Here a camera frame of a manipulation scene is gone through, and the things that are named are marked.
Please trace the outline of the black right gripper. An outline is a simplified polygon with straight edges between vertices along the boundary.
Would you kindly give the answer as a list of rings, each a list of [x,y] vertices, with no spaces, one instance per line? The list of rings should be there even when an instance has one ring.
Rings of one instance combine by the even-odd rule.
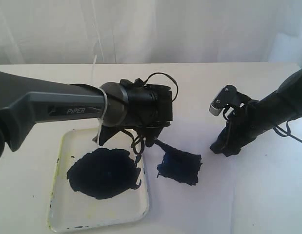
[[[226,118],[226,126],[219,138],[210,146],[214,154],[223,154],[226,157],[237,155],[243,146],[260,135],[255,122],[258,102],[248,96],[236,96],[233,102],[224,108],[224,113],[230,107],[233,111]]]

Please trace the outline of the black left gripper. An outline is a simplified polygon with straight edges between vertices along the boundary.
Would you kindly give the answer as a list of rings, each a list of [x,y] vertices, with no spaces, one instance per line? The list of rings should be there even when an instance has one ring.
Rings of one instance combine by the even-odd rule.
[[[137,135],[143,139],[145,139],[146,147],[152,147],[154,145],[154,141],[159,137],[160,133],[162,132],[163,128],[169,127],[170,121],[164,122],[155,122],[151,125],[146,127],[142,126],[113,126],[113,127],[106,127],[101,126],[101,131],[99,135],[96,135],[92,141],[94,143],[98,143],[99,146],[103,146],[110,138],[116,135],[118,132],[122,130],[134,130]]]

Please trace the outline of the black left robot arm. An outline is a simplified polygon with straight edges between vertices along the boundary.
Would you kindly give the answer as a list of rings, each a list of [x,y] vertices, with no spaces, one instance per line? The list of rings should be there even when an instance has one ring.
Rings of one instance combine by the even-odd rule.
[[[94,141],[103,146],[123,132],[131,147],[151,147],[173,119],[176,95],[169,86],[126,79],[101,87],[63,84],[0,71],[0,157],[5,145],[20,148],[37,123],[96,118]]]

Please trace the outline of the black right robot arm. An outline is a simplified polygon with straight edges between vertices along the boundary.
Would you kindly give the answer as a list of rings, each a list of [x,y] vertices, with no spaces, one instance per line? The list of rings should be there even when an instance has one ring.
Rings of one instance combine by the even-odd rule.
[[[302,69],[262,100],[226,85],[211,102],[209,111],[214,116],[222,114],[226,120],[225,128],[210,146],[215,154],[237,155],[242,147],[271,129],[281,137],[295,139],[290,127],[282,129],[279,125],[302,118]]]

